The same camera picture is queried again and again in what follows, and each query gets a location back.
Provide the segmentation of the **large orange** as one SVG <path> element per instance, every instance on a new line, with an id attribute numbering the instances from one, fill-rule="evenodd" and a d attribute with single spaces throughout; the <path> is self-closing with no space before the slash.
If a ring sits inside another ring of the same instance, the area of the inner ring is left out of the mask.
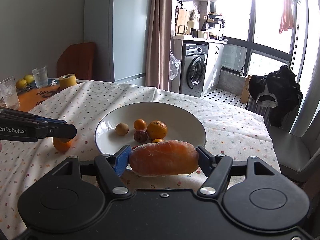
<path id="1" fill-rule="evenodd" d="M 164 139 L 167 135 L 168 129 L 165 123 L 159 120 L 150 122 L 146 128 L 150 140 Z"/>
<path id="2" fill-rule="evenodd" d="M 59 152 L 67 152 L 71 145 L 72 141 L 67 141 L 66 139 L 60 139 L 60 138 L 53 138 L 53 145 L 55 149 Z"/>

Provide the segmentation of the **clear drinking glass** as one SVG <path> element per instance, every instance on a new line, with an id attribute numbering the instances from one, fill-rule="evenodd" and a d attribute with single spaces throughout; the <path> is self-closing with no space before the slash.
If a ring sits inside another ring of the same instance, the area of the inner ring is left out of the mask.
<path id="1" fill-rule="evenodd" d="M 44 66 L 42 68 L 33 69 L 32 74 L 33 74 L 36 88 L 40 89 L 40 88 L 48 86 L 48 74 L 47 74 L 47 67 L 46 66 Z"/>
<path id="2" fill-rule="evenodd" d="M 20 101 L 17 96 L 14 78 L 11 76 L 4 79 L 0 86 L 5 105 L 10 109 L 19 109 Z"/>

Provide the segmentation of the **orange cat placemat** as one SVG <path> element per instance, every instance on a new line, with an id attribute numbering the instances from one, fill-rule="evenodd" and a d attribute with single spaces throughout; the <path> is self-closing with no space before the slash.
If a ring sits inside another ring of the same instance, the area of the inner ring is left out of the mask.
<path id="1" fill-rule="evenodd" d="M 51 98 L 61 91 L 60 85 L 47 86 L 44 88 L 32 88 L 18 95 L 20 102 L 19 111 L 28 112 L 43 101 Z"/>

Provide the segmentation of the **floral white tablecloth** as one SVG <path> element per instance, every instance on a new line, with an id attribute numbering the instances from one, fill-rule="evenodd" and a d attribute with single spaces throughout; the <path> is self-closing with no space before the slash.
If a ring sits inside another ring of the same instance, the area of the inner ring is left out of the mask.
<path id="1" fill-rule="evenodd" d="M 1 230 L 13 239 L 25 230 L 17 211 L 19 196 L 70 155 L 92 160 L 99 155 L 94 132 L 99 121 L 112 110 L 136 102 L 175 105 L 195 115 L 204 125 L 206 149 L 226 154 L 234 160 L 255 155 L 278 169 L 272 139 L 260 115 L 223 102 L 209 102 L 154 87 L 117 85 L 87 81 L 65 89 L 33 108 L 32 113 L 66 120 L 77 136 L 66 153 L 58 152 L 51 138 L 36 143 L 1 143 Z"/>

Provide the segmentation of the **small orange back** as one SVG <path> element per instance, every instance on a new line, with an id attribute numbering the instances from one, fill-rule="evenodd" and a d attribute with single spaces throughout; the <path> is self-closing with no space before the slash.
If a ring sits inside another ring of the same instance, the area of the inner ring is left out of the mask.
<path id="1" fill-rule="evenodd" d="M 144 130 L 147 127 L 146 122 L 143 119 L 137 119 L 135 120 L 134 124 L 133 124 L 135 130 Z"/>

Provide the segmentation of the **small orange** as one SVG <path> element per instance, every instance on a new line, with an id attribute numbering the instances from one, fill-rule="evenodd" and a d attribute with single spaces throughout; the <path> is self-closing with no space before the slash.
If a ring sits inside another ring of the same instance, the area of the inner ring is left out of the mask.
<path id="1" fill-rule="evenodd" d="M 134 124 L 133 124 L 135 130 L 144 130 L 147 127 L 146 122 L 143 119 L 137 119 L 135 120 Z"/>
<path id="2" fill-rule="evenodd" d="M 157 143 L 157 142 L 164 142 L 164 140 L 163 139 L 154 139 L 153 141 L 152 141 L 152 143 Z"/>

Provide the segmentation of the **small orange front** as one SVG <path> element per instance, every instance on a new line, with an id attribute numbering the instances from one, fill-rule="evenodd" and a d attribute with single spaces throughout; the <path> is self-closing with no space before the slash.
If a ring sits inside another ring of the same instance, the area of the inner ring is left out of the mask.
<path id="1" fill-rule="evenodd" d="M 152 141 L 152 143 L 157 143 L 157 142 L 164 142 L 164 140 L 163 139 L 154 139 L 153 141 Z"/>

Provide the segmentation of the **large orange in bowl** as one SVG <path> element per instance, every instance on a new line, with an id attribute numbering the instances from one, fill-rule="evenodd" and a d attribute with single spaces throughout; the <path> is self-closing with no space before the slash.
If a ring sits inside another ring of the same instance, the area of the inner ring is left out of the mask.
<path id="1" fill-rule="evenodd" d="M 168 129 L 165 123 L 159 120 L 150 122 L 146 128 L 150 140 L 164 139 L 167 135 Z"/>

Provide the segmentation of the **yellow tape roll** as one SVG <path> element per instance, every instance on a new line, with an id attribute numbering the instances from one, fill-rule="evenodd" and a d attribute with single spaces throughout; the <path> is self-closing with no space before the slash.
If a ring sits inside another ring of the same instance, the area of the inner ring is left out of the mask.
<path id="1" fill-rule="evenodd" d="M 61 90 L 76 85 L 75 74 L 67 74 L 59 77 L 59 85 Z"/>

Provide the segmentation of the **orange wooden chair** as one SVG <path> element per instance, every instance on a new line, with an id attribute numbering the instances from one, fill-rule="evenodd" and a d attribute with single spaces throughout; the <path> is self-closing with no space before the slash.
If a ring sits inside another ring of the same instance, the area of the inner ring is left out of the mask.
<path id="1" fill-rule="evenodd" d="M 57 77 L 75 74 L 77 79 L 90 80 L 92 78 L 95 48 L 94 42 L 70 45 L 57 61 Z"/>

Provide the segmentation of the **black jacket on chair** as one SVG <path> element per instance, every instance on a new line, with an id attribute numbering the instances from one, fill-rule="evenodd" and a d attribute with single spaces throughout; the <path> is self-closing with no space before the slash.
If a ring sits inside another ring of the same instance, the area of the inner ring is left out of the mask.
<path id="1" fill-rule="evenodd" d="M 295 78 L 296 75 L 285 64 L 267 75 L 252 75 L 249 94 L 258 106 L 271 109 L 270 125 L 281 127 L 285 116 L 300 105 L 303 93 Z"/>

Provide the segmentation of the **plastic bag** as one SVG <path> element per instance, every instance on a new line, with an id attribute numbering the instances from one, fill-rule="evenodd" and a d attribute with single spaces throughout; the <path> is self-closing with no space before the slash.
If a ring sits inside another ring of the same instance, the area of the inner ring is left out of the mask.
<path id="1" fill-rule="evenodd" d="M 178 76 L 178 71 L 181 65 L 181 61 L 174 57 L 172 51 L 170 51 L 169 61 L 169 80 L 174 80 Z"/>

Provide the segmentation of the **black dish rack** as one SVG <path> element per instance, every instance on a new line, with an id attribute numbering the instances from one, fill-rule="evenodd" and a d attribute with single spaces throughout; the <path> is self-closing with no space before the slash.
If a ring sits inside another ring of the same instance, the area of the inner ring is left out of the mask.
<path id="1" fill-rule="evenodd" d="M 208 12 L 206 23 L 206 31 L 209 34 L 209 38 L 222 41 L 224 39 L 223 32 L 225 27 L 225 19 L 223 15 Z"/>

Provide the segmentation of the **white refrigerator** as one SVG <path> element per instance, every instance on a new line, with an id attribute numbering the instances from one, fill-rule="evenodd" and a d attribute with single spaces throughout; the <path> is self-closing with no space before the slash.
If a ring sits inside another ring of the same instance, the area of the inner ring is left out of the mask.
<path id="1" fill-rule="evenodd" d="M 84 41 L 96 45 L 92 79 L 145 85 L 151 0 L 85 0 Z"/>

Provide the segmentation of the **pink hanging towel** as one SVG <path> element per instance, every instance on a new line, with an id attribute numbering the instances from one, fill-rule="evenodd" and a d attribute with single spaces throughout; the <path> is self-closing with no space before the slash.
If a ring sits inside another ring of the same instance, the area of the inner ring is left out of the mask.
<path id="1" fill-rule="evenodd" d="M 284 0 L 283 13 L 278 31 L 280 34 L 293 28 L 293 12 L 291 3 L 292 0 Z"/>

